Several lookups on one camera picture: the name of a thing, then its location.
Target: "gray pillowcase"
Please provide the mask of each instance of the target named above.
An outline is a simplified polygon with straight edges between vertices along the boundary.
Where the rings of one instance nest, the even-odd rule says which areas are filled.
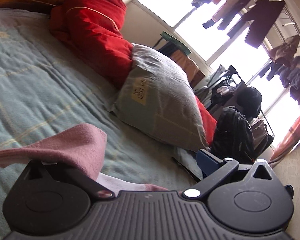
[[[132,70],[112,111],[156,140],[198,151],[208,146],[186,73],[170,58],[134,44]]]

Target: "backpack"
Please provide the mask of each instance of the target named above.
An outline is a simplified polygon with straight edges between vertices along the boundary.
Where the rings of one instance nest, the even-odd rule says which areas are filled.
[[[211,145],[211,153],[220,159],[231,157],[240,164],[253,164],[255,156],[251,127],[234,106],[223,108]]]

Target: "silver rivet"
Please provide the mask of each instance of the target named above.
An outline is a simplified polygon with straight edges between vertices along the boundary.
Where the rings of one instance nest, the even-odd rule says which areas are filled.
[[[199,197],[201,192],[195,188],[190,188],[184,191],[187,197]]]
[[[99,198],[110,198],[110,197],[112,197],[113,196],[113,192],[111,192],[110,190],[99,190],[98,192],[97,192],[97,196],[99,197]]]

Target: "red blanket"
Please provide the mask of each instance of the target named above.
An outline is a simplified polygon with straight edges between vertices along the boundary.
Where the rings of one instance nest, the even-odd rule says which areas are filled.
[[[217,126],[217,121],[207,111],[207,109],[204,107],[204,105],[200,102],[199,98],[195,97],[195,99],[197,100],[197,105],[199,107],[199,111],[201,114],[203,129],[206,134],[206,140],[207,140],[207,143],[210,145],[213,141],[214,131]]]
[[[131,70],[132,44],[123,39],[122,0],[65,0],[51,11],[50,31],[120,89]]]

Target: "bedspread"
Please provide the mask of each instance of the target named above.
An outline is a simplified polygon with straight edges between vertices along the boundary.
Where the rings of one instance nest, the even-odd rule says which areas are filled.
[[[102,173],[176,190],[194,184],[171,160],[183,160],[200,176],[189,153],[155,141],[106,110],[116,94],[49,33],[46,15],[0,9],[0,149],[29,145],[87,122],[108,136]],[[23,168],[0,168],[0,238],[9,232],[2,203]]]

